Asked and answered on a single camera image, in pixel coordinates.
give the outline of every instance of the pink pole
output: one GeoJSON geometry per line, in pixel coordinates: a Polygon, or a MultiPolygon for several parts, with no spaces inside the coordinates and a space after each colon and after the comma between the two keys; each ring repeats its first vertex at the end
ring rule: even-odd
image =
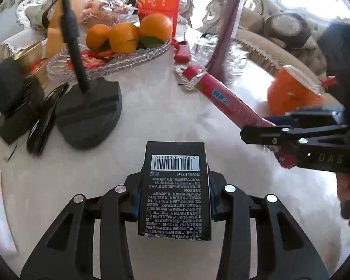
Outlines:
{"type": "Polygon", "coordinates": [[[206,67],[209,74],[223,83],[226,81],[223,63],[227,49],[230,47],[231,35],[235,26],[239,4],[240,0],[227,0],[219,40],[214,54],[206,67]]]}

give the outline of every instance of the wrapped snack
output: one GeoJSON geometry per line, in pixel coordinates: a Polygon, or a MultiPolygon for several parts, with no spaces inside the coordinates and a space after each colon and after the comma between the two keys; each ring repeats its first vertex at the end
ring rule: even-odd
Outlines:
{"type": "Polygon", "coordinates": [[[132,5],[126,5],[121,1],[88,0],[82,10],[82,24],[91,28],[96,24],[105,24],[112,27],[126,20],[134,12],[132,5]]]}
{"type": "MultiPolygon", "coordinates": [[[[111,51],[97,53],[88,49],[85,49],[80,53],[83,65],[86,69],[96,68],[104,65],[105,63],[109,62],[114,57],[114,55],[115,53],[111,51]]],[[[67,60],[66,64],[69,70],[74,69],[73,63],[70,59],[67,60]]]]}

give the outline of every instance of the black glasses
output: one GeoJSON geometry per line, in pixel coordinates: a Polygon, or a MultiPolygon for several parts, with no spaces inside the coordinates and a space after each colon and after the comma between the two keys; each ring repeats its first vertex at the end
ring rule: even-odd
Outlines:
{"type": "Polygon", "coordinates": [[[31,129],[27,139],[28,153],[35,156],[40,156],[42,154],[49,134],[54,126],[54,111],[56,109],[57,101],[66,93],[68,88],[69,84],[64,83],[61,86],[53,89],[47,98],[45,98],[39,120],[31,129]]]}

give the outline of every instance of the black sponge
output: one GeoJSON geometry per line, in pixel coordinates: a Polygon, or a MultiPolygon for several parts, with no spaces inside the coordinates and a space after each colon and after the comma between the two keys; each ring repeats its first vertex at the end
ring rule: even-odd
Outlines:
{"type": "Polygon", "coordinates": [[[74,148],[98,146],[113,131],[122,111],[119,83],[100,77],[91,80],[83,94],[78,85],[62,96],[56,106],[56,124],[65,140],[74,148]]]}
{"type": "Polygon", "coordinates": [[[28,80],[20,103],[0,116],[0,137],[12,144],[31,129],[39,119],[44,91],[36,78],[28,80]]]}
{"type": "Polygon", "coordinates": [[[12,57],[0,63],[0,112],[7,113],[23,98],[26,82],[12,57]]]}

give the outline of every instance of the black phone stand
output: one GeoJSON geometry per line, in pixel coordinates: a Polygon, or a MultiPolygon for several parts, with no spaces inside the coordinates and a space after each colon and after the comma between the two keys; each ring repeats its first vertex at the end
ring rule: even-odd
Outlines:
{"type": "Polygon", "coordinates": [[[62,0],[61,29],[67,43],[78,85],[57,103],[56,125],[74,148],[89,149],[102,143],[115,128],[122,110],[118,82],[103,77],[88,81],[78,47],[78,29],[70,0],[62,0]]]}

